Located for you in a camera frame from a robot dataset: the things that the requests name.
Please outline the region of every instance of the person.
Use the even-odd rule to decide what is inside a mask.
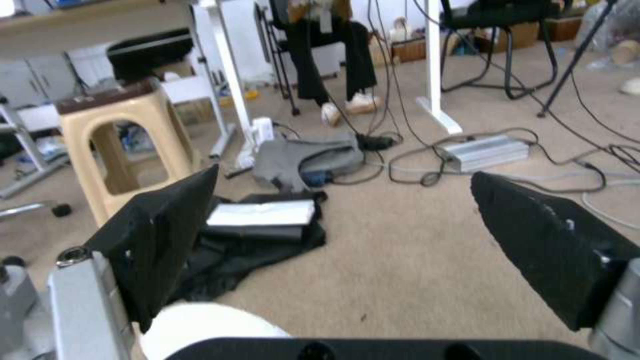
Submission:
[[[351,21],[353,12],[349,0],[313,0],[313,6],[308,2],[272,1],[277,7],[278,18],[288,20],[284,26],[291,60],[298,71],[298,97],[315,100],[321,108],[322,121],[331,126],[338,125],[341,114],[324,87],[312,56],[312,45],[342,42],[347,63],[346,110],[349,114],[374,111],[380,106],[380,98],[365,93],[377,84],[369,52],[369,31],[364,25]],[[319,13],[323,11],[330,12],[330,31],[321,25],[323,14]]]

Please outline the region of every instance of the white desk leg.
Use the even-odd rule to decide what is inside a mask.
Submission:
[[[192,18],[190,11],[188,12],[187,16]],[[218,95],[216,94],[216,83],[213,80],[211,68],[209,67],[207,57],[204,54],[204,49],[202,49],[202,42],[200,41],[200,35],[198,34],[195,22],[191,22],[189,29],[191,30],[191,36],[195,40],[195,47],[198,49],[200,59],[204,59],[204,61],[202,63],[199,63],[196,67],[196,74],[197,76],[207,78],[207,82],[209,83],[209,99],[211,100],[211,106],[213,107],[213,112],[216,116],[216,122],[218,123],[218,128],[220,129],[220,137],[218,138],[218,141],[213,145],[213,148],[211,148],[209,157],[221,158],[236,131],[236,125],[233,123],[226,124],[225,119],[222,116],[222,111],[220,110],[220,102],[218,101]]]
[[[425,0],[425,9],[432,19],[440,19],[440,0]],[[450,135],[462,133],[462,127],[442,111],[440,91],[440,27],[427,22],[427,96],[418,97],[416,101],[433,117]]]
[[[220,52],[222,66],[225,70],[225,76],[229,83],[231,96],[236,106],[240,126],[244,133],[243,150],[236,159],[236,168],[249,168],[253,166],[253,150],[255,149],[255,143],[253,142],[249,111],[247,110],[244,102],[244,92],[240,85],[236,62],[234,60],[234,55],[231,52],[231,46],[228,42],[227,27],[225,26],[225,19],[222,16],[222,8],[220,6],[221,2],[220,0],[200,0],[199,5],[203,9],[207,10],[209,17],[211,18],[211,24],[213,25],[213,32],[216,39],[216,45],[218,46],[218,51]]]

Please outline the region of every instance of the stool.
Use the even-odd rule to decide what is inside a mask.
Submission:
[[[57,104],[69,157],[98,226],[104,225],[135,195],[158,190],[200,170],[202,157],[193,149],[184,126],[157,80],[149,79],[93,96]],[[117,122],[142,127],[157,158],[131,161],[115,129]],[[100,171],[90,144],[100,154]],[[164,165],[166,179],[142,187],[139,175]]]

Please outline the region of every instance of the black pants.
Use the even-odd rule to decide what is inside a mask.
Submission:
[[[340,18],[333,18],[332,25],[333,33],[330,34],[322,34],[317,21],[307,20],[291,24],[286,30],[289,53],[298,71],[298,97],[316,100],[318,105],[328,102],[329,98],[311,53],[313,45],[344,43],[347,55],[347,100],[350,101],[358,91],[377,84],[367,28]]]

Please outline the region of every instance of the white sneaker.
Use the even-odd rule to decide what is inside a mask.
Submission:
[[[325,125],[336,127],[340,122],[340,110],[332,102],[322,105],[322,122]]]
[[[381,105],[379,97],[357,93],[351,101],[347,101],[347,111],[353,115],[372,113],[376,108],[380,109]]]

